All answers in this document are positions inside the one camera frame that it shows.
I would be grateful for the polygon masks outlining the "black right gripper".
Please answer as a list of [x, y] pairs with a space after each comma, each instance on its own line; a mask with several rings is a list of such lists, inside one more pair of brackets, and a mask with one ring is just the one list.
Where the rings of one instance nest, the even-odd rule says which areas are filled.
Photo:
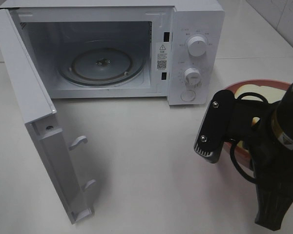
[[276, 156], [279, 146], [272, 133], [271, 117], [279, 101], [230, 99], [224, 101], [226, 109], [225, 140], [231, 143], [230, 155], [243, 141], [251, 156]]

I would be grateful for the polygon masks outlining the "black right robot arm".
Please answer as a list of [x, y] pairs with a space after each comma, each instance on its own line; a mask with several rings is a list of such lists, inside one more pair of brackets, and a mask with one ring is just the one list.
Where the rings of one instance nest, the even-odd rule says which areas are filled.
[[[258, 213], [255, 223], [277, 231], [293, 203], [293, 83], [280, 101], [269, 104], [262, 95], [259, 101], [235, 100], [239, 117], [230, 134], [230, 159], [247, 181], [256, 185]], [[235, 157], [239, 141], [246, 143], [251, 156], [253, 176], [247, 175]]]

